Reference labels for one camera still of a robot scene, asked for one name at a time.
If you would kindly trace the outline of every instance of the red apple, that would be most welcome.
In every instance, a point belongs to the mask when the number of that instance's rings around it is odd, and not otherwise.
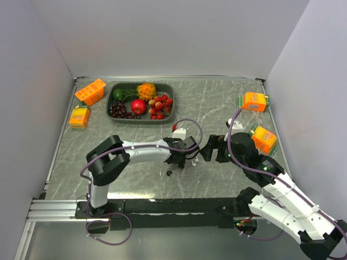
[[[131,103],[131,111],[136,115],[142,115],[146,111],[146,103],[142,99],[135,99]]]
[[[167,107],[168,107],[168,106],[171,106],[172,103],[173,103],[173,100],[172,100],[172,99],[168,99],[168,100],[166,101],[166,106],[167,106]]]
[[[157,110],[156,110],[154,107],[152,107],[152,108],[150,108],[150,110],[148,110],[148,112],[149,112],[151,115],[153,115],[153,114],[155,114],[155,113],[157,112]]]
[[[157,110],[157,111],[162,110],[163,107],[164,107],[164,105],[163,105],[161,102],[157,102],[157,103],[156,103],[156,110]]]
[[[158,114],[157,119],[164,119],[164,115],[162,113]]]
[[[168,100],[168,98],[169,98],[169,97],[168,97],[167,95],[162,95],[162,101],[165,102],[166,100]]]
[[[160,96],[156,96],[156,97],[154,98],[154,100],[157,101],[157,102],[161,102],[162,98],[161,98]]]
[[[156,106],[156,101],[154,99],[148,101],[148,104],[151,106],[151,107],[155,107]]]

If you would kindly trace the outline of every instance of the tray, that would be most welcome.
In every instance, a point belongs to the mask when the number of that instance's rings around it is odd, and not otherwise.
[[[165,116],[164,119],[151,120],[150,119],[151,114],[148,113],[148,110],[151,108],[151,106],[148,105],[148,103],[146,104],[146,107],[147,107],[146,112],[144,114],[140,115],[141,119],[123,119],[123,118],[113,118],[111,116],[110,111],[109,111],[109,107],[111,106],[111,104],[114,101],[114,98],[112,95],[113,91],[117,88],[135,89],[141,84],[143,84],[143,82],[119,82],[119,83],[113,85],[113,87],[111,88],[111,91],[107,97],[107,102],[106,102],[106,115],[108,116],[108,118],[110,118],[111,120],[113,120],[114,122],[117,122],[117,123],[138,124],[138,125],[161,125],[161,124],[166,124],[166,123],[172,121],[174,118],[174,114],[175,114],[175,104],[176,104],[176,100],[175,100],[175,96],[174,96],[174,89],[169,84],[155,83],[155,82],[153,82],[153,84],[156,85],[158,95],[162,96],[162,95],[166,94],[173,101],[170,116]],[[130,108],[131,102],[132,102],[132,100],[124,102],[125,108],[128,112],[131,112],[131,108]]]

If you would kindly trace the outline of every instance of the wall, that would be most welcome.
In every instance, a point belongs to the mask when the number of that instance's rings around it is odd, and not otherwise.
[[[309,0],[32,0],[74,76],[266,79]]]
[[[0,252],[13,259],[52,161],[73,78],[32,3],[0,3]]]
[[[311,0],[265,85],[294,180],[324,211],[344,220],[346,11],[344,0]]]

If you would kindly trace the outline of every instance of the orange box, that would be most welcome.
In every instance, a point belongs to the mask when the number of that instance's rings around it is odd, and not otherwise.
[[[264,112],[269,106],[269,96],[261,93],[247,92],[237,99],[236,106],[247,110]]]
[[[277,136],[265,128],[254,124],[248,134],[254,140],[255,147],[262,150],[264,153],[273,156],[277,151]]]
[[[72,110],[69,124],[72,130],[86,129],[91,111],[87,106],[75,106]]]
[[[95,80],[92,84],[75,93],[83,105],[91,106],[104,97],[104,87],[106,83],[101,79]]]

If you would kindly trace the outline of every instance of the marble table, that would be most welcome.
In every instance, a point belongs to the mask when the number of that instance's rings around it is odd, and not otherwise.
[[[81,78],[76,81],[76,91],[93,82],[95,79]],[[90,107],[91,116],[84,132],[72,131],[65,124],[59,149],[53,160],[46,199],[76,199],[86,194],[87,181],[79,176],[86,164],[86,154],[110,135],[119,135],[122,140],[133,142],[155,141],[171,136],[174,121],[182,118],[197,120],[203,130],[203,147],[210,134],[226,134],[225,122],[236,111],[236,98],[245,92],[263,92],[259,80],[221,78],[185,78],[170,80],[147,80],[170,84],[176,96],[176,115],[172,123],[166,125],[131,125],[115,123],[107,118],[105,106],[111,87],[124,80],[103,79],[107,85],[103,99]],[[144,82],[143,79],[132,81]],[[78,104],[73,99],[69,108]],[[238,117],[245,131],[256,123],[276,133],[275,125],[269,111],[265,113],[244,110]],[[187,128],[187,136],[197,138],[198,129],[191,123],[180,126]],[[243,172],[232,163],[219,164],[214,161],[200,161],[196,167],[190,162],[182,170],[176,165],[146,162],[131,165],[122,172],[110,185],[109,198],[216,198],[236,197],[246,187],[259,189]],[[275,160],[287,171],[287,163],[282,149],[279,149]]]

